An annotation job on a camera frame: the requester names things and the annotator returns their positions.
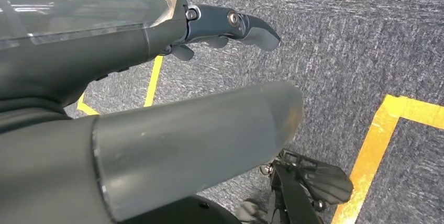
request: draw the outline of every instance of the yellow line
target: yellow line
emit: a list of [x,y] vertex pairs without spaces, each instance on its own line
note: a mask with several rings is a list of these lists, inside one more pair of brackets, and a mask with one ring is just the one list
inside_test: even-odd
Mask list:
[[145,98],[144,107],[151,106],[154,101],[154,94],[156,92],[157,80],[159,79],[160,68],[162,67],[163,56],[159,55],[154,60],[153,70],[151,72],[150,83],[148,84],[147,98]]
[[77,110],[81,110],[87,115],[98,115],[98,112],[96,112],[93,108],[87,106],[87,104],[83,102],[84,95],[85,93],[83,93],[82,96],[80,96],[79,100],[77,101]]
[[353,194],[349,202],[338,206],[332,224],[356,222],[400,117],[444,129],[444,107],[387,95],[373,118],[351,172]]

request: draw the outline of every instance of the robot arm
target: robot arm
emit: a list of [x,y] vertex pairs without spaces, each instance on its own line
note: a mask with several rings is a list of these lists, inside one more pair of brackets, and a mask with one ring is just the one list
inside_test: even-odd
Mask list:
[[261,19],[186,0],[0,0],[0,222],[113,223],[276,156],[302,94],[269,83],[70,119],[87,84],[186,45],[228,39],[272,50]]

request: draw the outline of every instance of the gray carpet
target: gray carpet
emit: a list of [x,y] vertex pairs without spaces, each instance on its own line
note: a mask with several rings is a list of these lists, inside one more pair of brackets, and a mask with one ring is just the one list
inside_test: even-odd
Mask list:
[[[386,94],[444,106],[444,0],[189,0],[269,21],[282,36],[271,53],[231,43],[193,46],[195,58],[164,60],[155,104],[288,80],[305,94],[305,119],[289,148],[351,172]],[[93,82],[85,101],[100,111],[141,107],[152,63]],[[72,116],[82,116],[74,107]],[[444,131],[401,120],[357,223],[444,223]],[[201,194],[230,210],[265,201],[251,171]],[[323,215],[329,223],[334,208]]]

